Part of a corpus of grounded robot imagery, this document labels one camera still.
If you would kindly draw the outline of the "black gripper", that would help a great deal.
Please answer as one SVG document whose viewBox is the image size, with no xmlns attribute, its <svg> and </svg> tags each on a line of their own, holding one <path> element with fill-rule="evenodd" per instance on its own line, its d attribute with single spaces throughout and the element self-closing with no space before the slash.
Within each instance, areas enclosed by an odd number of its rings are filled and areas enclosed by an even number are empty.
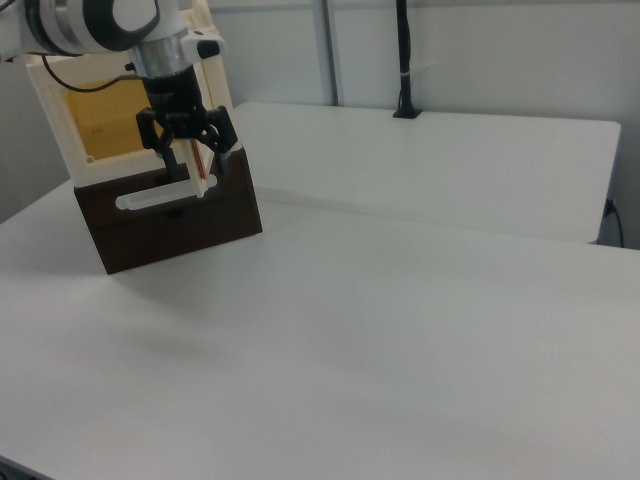
<svg viewBox="0 0 640 480">
<path fill-rule="evenodd" d="M 205 109 L 194 67 L 170 76 L 143 78 L 142 83 L 151 108 L 136 115 L 140 139 L 145 149 L 153 150 L 164 162 L 167 180 L 174 182 L 177 174 L 171 147 L 174 137 L 199 140 L 214 153 L 214 165 L 225 176 L 238 136 L 225 106 Z"/>
</svg>

